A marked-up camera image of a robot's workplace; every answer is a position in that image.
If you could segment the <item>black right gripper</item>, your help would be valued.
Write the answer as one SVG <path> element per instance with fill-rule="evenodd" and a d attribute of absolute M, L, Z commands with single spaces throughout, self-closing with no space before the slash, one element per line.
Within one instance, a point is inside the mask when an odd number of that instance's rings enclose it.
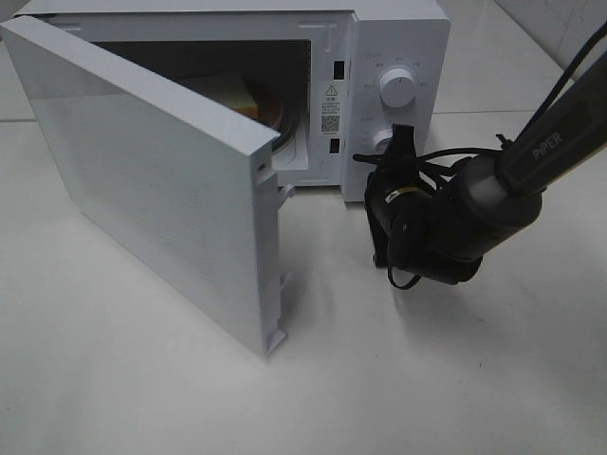
<path fill-rule="evenodd" d="M 422 241 L 423 216 L 432 187 L 413 166 L 417 155 L 414 127 L 394 124 L 382 165 L 371 172 L 364 207 L 376 265 L 407 265 Z"/>

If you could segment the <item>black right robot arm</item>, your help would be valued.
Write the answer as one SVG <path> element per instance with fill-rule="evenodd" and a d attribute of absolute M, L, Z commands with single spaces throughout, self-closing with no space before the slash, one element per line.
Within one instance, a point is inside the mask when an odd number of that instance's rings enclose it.
<path fill-rule="evenodd" d="M 502 150 L 448 149 L 450 166 L 417 155 L 414 129 L 396 125 L 381 155 L 355 155 L 375 165 L 364 207 L 374 263 L 392 277 L 471 279 L 484 255 L 539 216 L 542 194 L 606 143 L 606 61 L 597 60 L 556 102 Z"/>

